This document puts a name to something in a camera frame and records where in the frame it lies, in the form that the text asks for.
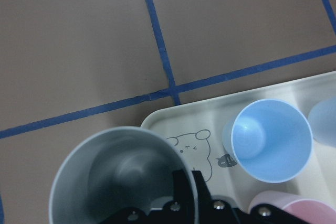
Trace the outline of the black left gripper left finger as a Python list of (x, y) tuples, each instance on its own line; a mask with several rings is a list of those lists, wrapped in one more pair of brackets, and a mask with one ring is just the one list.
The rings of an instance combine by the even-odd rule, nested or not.
[(180, 169), (172, 173), (173, 199), (161, 210), (149, 214), (135, 207), (126, 207), (108, 217), (105, 223), (194, 223), (195, 200), (186, 173)]

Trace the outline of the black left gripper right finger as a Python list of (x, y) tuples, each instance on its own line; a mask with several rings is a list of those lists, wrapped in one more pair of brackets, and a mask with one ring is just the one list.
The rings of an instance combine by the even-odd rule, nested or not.
[(223, 199), (212, 198), (200, 171), (192, 172), (197, 189), (198, 223), (306, 223), (270, 204), (258, 204), (249, 213), (231, 206)]

